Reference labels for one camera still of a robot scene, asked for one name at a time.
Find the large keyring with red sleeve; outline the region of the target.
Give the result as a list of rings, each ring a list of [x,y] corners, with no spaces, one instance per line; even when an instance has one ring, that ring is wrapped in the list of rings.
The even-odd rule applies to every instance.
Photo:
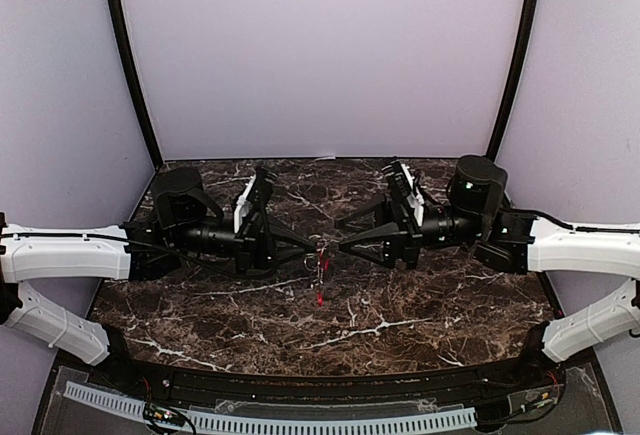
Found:
[[[320,235],[312,235],[311,241],[316,253],[305,257],[304,266],[311,276],[310,289],[315,295],[318,290],[324,294],[325,278],[331,268],[330,241]]]

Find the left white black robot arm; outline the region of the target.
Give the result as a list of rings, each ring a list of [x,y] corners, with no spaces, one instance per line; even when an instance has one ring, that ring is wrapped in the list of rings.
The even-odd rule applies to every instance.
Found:
[[[147,281],[178,269],[196,255],[229,259],[234,272],[269,276],[315,245],[267,213],[274,174],[257,168],[235,208],[226,215],[204,190],[198,170],[173,169],[150,186],[152,212],[146,222],[103,228],[35,229],[1,224],[1,323],[64,350],[120,391],[141,382],[124,339],[113,328],[90,322],[35,291],[31,281],[100,278]]]

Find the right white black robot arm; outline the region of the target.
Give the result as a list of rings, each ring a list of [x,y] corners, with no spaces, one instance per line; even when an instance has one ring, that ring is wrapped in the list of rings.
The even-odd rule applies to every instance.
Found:
[[[546,213],[511,207],[505,200],[507,172],[490,159],[465,155],[435,201],[409,167],[396,158],[382,172],[388,192],[336,220],[347,230],[354,220],[372,216],[373,226],[354,230],[341,251],[392,268],[417,265],[424,249],[470,244],[473,256],[501,273],[574,271],[624,277],[620,288],[580,311],[530,329],[510,379],[521,389],[534,387],[549,366],[639,326],[639,226],[581,225]]]

